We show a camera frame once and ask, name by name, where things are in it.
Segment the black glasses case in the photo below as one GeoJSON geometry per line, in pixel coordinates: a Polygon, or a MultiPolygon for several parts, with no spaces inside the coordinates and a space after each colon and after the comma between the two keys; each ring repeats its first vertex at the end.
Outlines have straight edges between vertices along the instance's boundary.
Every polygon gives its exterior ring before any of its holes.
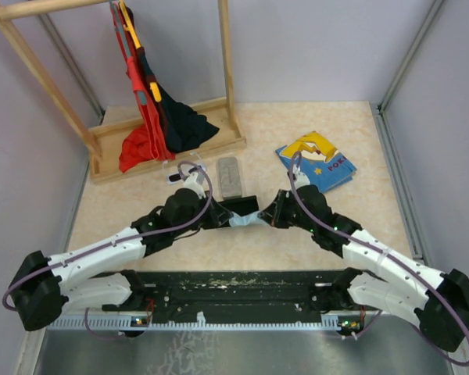
{"type": "Polygon", "coordinates": [[[220,205],[239,216],[247,216],[260,210],[259,203],[255,195],[225,199],[220,202],[220,205]]]}

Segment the light blue lens cloth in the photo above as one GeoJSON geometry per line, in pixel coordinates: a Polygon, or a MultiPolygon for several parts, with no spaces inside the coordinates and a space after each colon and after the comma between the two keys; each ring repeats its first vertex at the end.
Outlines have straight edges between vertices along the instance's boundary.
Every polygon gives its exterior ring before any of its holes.
{"type": "Polygon", "coordinates": [[[247,227],[252,225],[267,225],[267,223],[260,218],[260,212],[251,212],[250,214],[241,216],[236,212],[228,220],[230,227],[247,227]]]}

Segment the white sunglasses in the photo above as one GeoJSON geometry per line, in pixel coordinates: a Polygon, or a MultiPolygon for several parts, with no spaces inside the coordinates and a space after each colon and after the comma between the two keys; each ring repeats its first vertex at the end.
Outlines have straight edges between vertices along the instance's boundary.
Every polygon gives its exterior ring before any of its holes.
{"type": "MultiPolygon", "coordinates": [[[[205,163],[202,161],[202,158],[199,155],[199,153],[190,152],[189,155],[193,157],[194,159],[193,162],[196,165],[198,165],[204,171],[206,171],[205,163]]],[[[177,169],[172,170],[172,165],[169,164],[168,160],[162,162],[162,172],[166,179],[166,183],[169,185],[173,185],[181,181],[181,174],[179,173],[177,169]]]]}

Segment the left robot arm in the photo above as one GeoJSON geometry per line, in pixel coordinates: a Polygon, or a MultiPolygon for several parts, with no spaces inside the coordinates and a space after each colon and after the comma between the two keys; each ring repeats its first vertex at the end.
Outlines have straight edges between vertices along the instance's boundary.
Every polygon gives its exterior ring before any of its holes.
{"type": "Polygon", "coordinates": [[[136,310],[146,303],[147,291],[136,272],[119,271],[118,266],[169,248],[188,231],[224,227],[233,216],[209,192],[183,187],[107,239],[63,254],[27,255],[3,305],[18,314],[28,332],[71,310],[136,310]]]}

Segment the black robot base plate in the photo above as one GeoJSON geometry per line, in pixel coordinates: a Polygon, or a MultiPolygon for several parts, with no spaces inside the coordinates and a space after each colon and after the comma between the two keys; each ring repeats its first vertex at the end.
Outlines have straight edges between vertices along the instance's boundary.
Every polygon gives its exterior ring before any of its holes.
{"type": "Polygon", "coordinates": [[[194,323],[202,313],[207,323],[319,323],[331,311],[349,315],[357,305],[345,283],[356,276],[346,270],[237,272],[134,272],[138,291],[122,306],[105,312],[142,311],[153,323],[194,323]]]}

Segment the red garment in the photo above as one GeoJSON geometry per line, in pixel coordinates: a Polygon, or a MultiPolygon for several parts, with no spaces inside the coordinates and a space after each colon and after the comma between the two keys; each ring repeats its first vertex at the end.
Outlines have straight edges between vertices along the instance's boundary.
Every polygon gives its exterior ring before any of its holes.
{"type": "Polygon", "coordinates": [[[150,160],[175,159],[175,154],[167,149],[159,114],[150,94],[148,104],[138,105],[138,110],[143,124],[132,130],[122,143],[119,157],[119,168],[122,172],[150,160]]]}

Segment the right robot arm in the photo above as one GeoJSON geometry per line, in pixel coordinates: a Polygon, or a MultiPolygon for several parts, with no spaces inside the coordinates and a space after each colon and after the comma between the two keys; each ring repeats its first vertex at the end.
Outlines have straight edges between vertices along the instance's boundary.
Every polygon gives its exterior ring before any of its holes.
{"type": "Polygon", "coordinates": [[[455,352],[469,330],[469,278],[444,273],[381,243],[357,222],[333,212],[313,185],[280,190],[259,217],[272,227],[310,232],[323,250],[342,258],[353,274],[334,290],[343,309],[366,305],[419,329],[434,346],[455,352]]]}

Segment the grey glasses case green lining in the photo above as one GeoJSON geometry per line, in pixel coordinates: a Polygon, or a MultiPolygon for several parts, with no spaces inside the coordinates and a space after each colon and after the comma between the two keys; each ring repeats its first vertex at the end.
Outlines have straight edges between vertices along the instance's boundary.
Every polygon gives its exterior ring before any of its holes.
{"type": "Polygon", "coordinates": [[[217,175],[223,199],[228,200],[242,197],[242,180],[238,160],[234,156],[218,159],[217,175]]]}

